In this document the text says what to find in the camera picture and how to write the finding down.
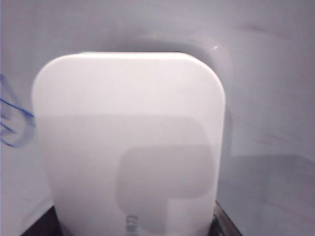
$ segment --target gray background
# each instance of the gray background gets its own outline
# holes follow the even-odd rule
[[[4,0],[1,73],[32,111],[51,59],[82,51],[177,51],[204,61],[227,99],[217,199],[245,236],[315,235],[315,1]],[[1,96],[16,99],[2,85]],[[19,139],[29,124],[2,105]],[[36,136],[1,145],[1,233],[51,205]]]

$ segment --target blue ink line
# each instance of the blue ink line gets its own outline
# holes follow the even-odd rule
[[[10,132],[15,133],[15,131],[13,129],[11,129],[10,127],[6,126],[2,122],[0,122],[0,125],[3,126],[4,128],[6,128],[7,130],[9,130]]]
[[[11,104],[11,103],[9,103],[9,102],[3,100],[2,98],[0,98],[0,101],[1,101],[1,102],[4,102],[5,104],[7,104],[7,105],[9,105],[9,106],[11,106],[11,107],[13,107],[13,108],[15,108],[15,109],[17,109],[17,110],[23,112],[23,113],[25,113],[26,115],[28,115],[28,116],[30,116],[30,117],[34,117],[34,115],[33,115],[32,113],[30,113],[30,112],[24,110],[23,108],[19,108],[19,107],[15,106],[15,105],[13,105],[13,104]]]
[[[11,143],[8,143],[6,140],[4,140],[3,138],[1,138],[1,142],[3,142],[5,145],[8,145],[9,147],[14,148],[15,146]]]

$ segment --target dark base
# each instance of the dark base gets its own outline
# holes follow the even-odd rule
[[[21,236],[63,236],[55,208],[52,206]],[[242,236],[217,202],[208,236]]]

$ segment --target white plastic device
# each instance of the white plastic device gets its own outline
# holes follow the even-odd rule
[[[59,221],[75,236],[205,236],[225,96],[183,53],[81,53],[32,91]]]

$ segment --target white surface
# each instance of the white surface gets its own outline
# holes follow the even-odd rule
[[[314,235],[314,12],[312,0],[3,0],[1,73],[32,111],[33,81],[58,56],[179,51],[197,57],[226,94],[218,202],[244,236]],[[10,162],[1,173],[5,236],[20,235],[33,223],[21,223],[30,213],[39,217],[51,206],[37,208],[50,193],[31,142],[1,147],[2,163]]]
[[[182,53],[83,53],[48,63],[33,107],[57,215],[76,236],[206,236],[225,97]]]

